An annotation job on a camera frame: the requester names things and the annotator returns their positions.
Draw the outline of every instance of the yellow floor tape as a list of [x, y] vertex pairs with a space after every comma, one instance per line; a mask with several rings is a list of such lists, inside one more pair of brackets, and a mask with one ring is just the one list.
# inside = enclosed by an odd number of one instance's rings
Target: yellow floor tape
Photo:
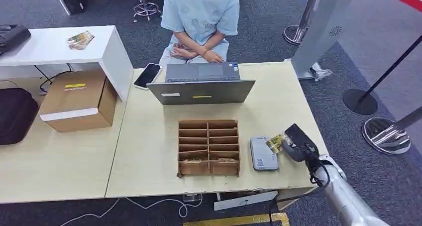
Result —
[[[289, 218], [286, 213], [271, 214], [273, 222], [281, 221], [283, 226], [289, 226]], [[250, 225], [257, 223], [267, 223], [270, 221], [268, 214], [265, 215], [251, 215], [243, 217], [225, 218], [218, 220], [204, 220], [197, 222], [184, 223], [183, 226], [238, 226]]]

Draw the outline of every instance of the speaker grille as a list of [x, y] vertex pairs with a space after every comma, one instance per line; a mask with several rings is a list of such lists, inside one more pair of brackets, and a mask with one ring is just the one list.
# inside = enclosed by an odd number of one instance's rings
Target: speaker grille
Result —
[[341, 31], [343, 30], [343, 28], [341, 26], [336, 26], [334, 28], [332, 28], [329, 32], [330, 36], [337, 36], [339, 34], [341, 34]]

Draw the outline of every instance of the white desk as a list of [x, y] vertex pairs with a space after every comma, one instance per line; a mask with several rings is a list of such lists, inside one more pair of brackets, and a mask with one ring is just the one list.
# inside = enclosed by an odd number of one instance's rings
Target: white desk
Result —
[[[88, 30], [95, 38], [84, 50], [69, 49], [67, 39]], [[133, 66], [114, 25], [30, 29], [31, 37], [18, 48], [0, 56], [3, 66], [98, 63], [120, 98], [125, 101]]]
[[[40, 104], [39, 78], [13, 79]], [[0, 88], [13, 84], [0, 82]], [[113, 126], [58, 133], [37, 115], [25, 139], [0, 146], [0, 203], [104, 198], [125, 103]]]
[[[133, 79], [142, 71], [136, 69]], [[293, 123], [327, 153], [291, 63], [240, 64], [239, 71], [243, 79], [256, 79], [243, 104], [162, 106], [151, 92], [131, 87], [106, 197], [297, 188], [303, 193], [314, 187], [305, 164], [284, 154], [276, 171], [255, 171], [251, 162], [252, 136], [273, 136]], [[164, 78], [165, 69], [157, 82]], [[238, 177], [176, 176], [178, 121], [187, 119], [238, 120]]]

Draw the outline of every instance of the laptop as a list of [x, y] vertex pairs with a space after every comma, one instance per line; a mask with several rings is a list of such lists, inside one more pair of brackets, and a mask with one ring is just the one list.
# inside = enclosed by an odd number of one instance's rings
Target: laptop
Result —
[[240, 80], [237, 63], [167, 65], [166, 83]]
[[242, 103], [255, 80], [241, 80], [237, 63], [169, 64], [165, 83], [147, 84], [163, 105]]

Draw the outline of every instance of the cardboard organizer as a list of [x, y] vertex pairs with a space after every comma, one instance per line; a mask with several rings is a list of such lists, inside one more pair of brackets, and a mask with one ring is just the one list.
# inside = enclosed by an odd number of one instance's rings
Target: cardboard organizer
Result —
[[178, 141], [179, 177], [239, 174], [236, 120], [180, 121]]

